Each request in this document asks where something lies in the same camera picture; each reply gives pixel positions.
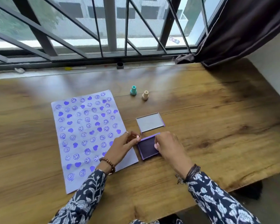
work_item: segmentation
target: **wooden table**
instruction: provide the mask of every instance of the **wooden table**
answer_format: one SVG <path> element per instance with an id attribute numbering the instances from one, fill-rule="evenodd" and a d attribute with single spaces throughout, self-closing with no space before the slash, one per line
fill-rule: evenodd
<path id="1" fill-rule="evenodd" d="M 129 95 L 137 86 L 136 97 Z M 280 96 L 248 61 L 0 80 L 0 223 L 47 223 L 65 193 L 50 103 L 110 89 L 128 130 L 159 112 L 194 162 L 227 191 L 280 172 Z M 149 90 L 147 102 L 141 100 Z M 108 177 L 90 223 L 152 221 L 193 206 L 161 157 Z"/>

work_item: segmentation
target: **hand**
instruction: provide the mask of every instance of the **hand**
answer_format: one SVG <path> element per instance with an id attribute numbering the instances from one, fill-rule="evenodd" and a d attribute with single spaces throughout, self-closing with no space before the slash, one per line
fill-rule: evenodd
<path id="1" fill-rule="evenodd" d="M 139 134 L 133 131 L 130 133 L 125 132 L 120 137 L 114 139 L 113 144 L 105 154 L 105 157 L 116 166 L 122 161 L 131 147 L 136 145 L 140 140 L 141 137 Z M 111 166 L 105 161 L 100 162 L 96 168 L 104 171 L 107 175 L 112 170 Z"/>
<path id="2" fill-rule="evenodd" d="M 186 154 L 177 136 L 169 131 L 162 132 L 155 136 L 155 144 L 155 148 L 162 157 L 170 164 L 176 173 L 185 179 L 191 167 L 194 166 L 194 163 Z"/>

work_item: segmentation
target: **right hand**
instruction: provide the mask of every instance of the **right hand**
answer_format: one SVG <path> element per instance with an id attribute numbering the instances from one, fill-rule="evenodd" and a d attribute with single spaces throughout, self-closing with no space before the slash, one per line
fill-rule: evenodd
<path id="1" fill-rule="evenodd" d="M 169 131 L 162 132 L 155 136 L 155 144 L 156 149 L 162 157 L 170 164 L 176 173 L 185 179 L 191 167 L 194 166 L 194 163 L 186 154 L 177 136 Z"/>

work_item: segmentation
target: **navy floral shirt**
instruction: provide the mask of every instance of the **navy floral shirt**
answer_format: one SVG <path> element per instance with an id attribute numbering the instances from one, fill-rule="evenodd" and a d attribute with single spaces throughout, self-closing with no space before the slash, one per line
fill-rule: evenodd
<path id="1" fill-rule="evenodd" d="M 95 170 L 49 223 L 86 224 L 101 199 L 106 178 L 103 171 Z M 196 203 L 208 215 L 212 224 L 260 223 L 253 214 L 222 190 L 204 172 L 197 173 L 190 182 L 187 182 L 187 185 Z M 145 223 L 134 220 L 131 224 Z M 177 219 L 176 224 L 183 224 L 183 222 Z"/>

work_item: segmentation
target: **dark brown curtain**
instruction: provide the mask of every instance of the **dark brown curtain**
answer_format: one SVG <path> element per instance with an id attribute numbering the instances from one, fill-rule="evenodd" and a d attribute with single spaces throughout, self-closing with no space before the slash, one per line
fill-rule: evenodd
<path id="1" fill-rule="evenodd" d="M 280 0 L 227 0 L 196 54 L 180 55 L 175 63 L 213 67 L 254 52 L 278 33 Z"/>

